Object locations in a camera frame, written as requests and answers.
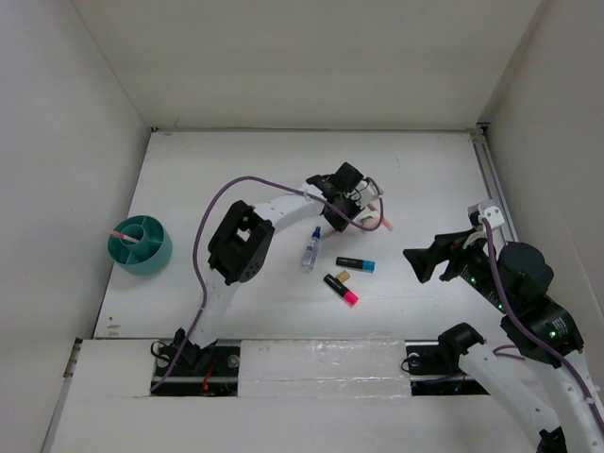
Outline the pink slim highlighter pen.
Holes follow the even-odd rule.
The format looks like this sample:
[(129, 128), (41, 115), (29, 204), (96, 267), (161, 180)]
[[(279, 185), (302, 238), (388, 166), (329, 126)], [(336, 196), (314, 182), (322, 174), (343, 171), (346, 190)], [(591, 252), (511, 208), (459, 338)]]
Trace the pink slim highlighter pen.
[(360, 218), (361, 225), (367, 228), (384, 226), (389, 231), (394, 230), (394, 226), (386, 217), (380, 218), (380, 210), (373, 203), (369, 203), (367, 209), (369, 209), (369, 212), (363, 214)]

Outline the red slim highlighter pen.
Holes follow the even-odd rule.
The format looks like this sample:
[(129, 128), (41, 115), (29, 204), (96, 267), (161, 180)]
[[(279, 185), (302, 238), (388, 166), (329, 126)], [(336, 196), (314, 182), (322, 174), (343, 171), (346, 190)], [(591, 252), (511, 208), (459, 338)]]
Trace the red slim highlighter pen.
[(138, 243), (140, 241), (140, 240), (138, 240), (136, 238), (133, 238), (131, 236), (128, 236), (128, 235), (124, 234), (123, 232), (119, 232), (119, 231), (116, 231), (116, 230), (112, 230), (110, 232), (110, 235), (112, 237), (116, 237), (116, 238), (118, 238), (118, 239), (120, 239), (122, 241), (126, 241), (126, 242), (129, 242), (129, 243)]

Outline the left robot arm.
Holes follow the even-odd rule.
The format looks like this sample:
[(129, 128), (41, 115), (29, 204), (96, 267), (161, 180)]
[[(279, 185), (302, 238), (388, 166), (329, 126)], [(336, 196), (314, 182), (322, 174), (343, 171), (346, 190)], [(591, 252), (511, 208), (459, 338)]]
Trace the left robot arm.
[[(257, 182), (284, 194), (256, 205), (243, 200), (234, 202), (211, 235), (207, 266), (202, 267), (199, 248), (211, 211), (228, 189), (243, 182)], [(298, 188), (259, 176), (239, 176), (229, 181), (210, 200), (193, 240), (193, 271), (201, 295), (197, 313), (185, 334), (187, 343), (177, 353), (179, 365), (194, 375), (208, 368), (208, 347), (219, 337), (216, 328), (221, 318), (240, 287), (259, 273), (278, 233), (318, 216), (323, 216), (336, 231), (349, 226), (375, 231), (374, 226), (364, 226), (356, 218), (372, 203), (378, 203), (378, 212), (383, 214), (382, 197), (383, 190), (377, 183), (348, 163), (334, 174), (311, 176)]]

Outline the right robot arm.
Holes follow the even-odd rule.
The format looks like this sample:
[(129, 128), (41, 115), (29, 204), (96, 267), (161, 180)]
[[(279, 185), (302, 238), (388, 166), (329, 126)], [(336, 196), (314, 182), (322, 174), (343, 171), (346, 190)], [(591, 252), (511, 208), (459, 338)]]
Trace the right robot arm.
[(551, 299), (554, 277), (543, 254), (527, 243), (492, 242), (471, 231), (438, 235), (424, 249), (406, 249), (404, 257), (418, 280), (428, 282), (437, 265), (447, 266), (440, 279), (459, 277), (502, 315), (500, 326), (520, 359), (541, 380), (543, 401), (507, 370), (467, 323), (441, 333), (429, 345), (409, 345), (403, 371), (423, 387), (473, 379), (506, 411), (538, 452), (600, 452), (603, 405), (591, 381), (584, 341), (571, 314)]

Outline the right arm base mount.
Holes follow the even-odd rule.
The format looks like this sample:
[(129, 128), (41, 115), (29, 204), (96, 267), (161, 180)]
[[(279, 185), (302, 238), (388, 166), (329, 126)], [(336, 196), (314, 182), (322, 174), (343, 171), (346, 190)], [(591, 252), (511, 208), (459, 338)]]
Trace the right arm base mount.
[(449, 328), (436, 340), (405, 342), (400, 369), (410, 378), (412, 396), (487, 395), (488, 391), (459, 366), (461, 356), (485, 338), (467, 323)]

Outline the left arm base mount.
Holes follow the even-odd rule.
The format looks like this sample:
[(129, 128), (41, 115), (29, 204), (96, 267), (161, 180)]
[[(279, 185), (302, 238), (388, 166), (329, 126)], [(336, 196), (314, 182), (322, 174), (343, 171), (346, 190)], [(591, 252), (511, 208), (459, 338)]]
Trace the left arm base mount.
[(200, 348), (187, 341), (172, 372), (167, 375), (184, 340), (185, 330), (180, 328), (171, 342), (156, 340), (151, 344), (150, 353), (155, 359), (151, 395), (237, 396), (242, 343), (236, 340), (218, 340)]

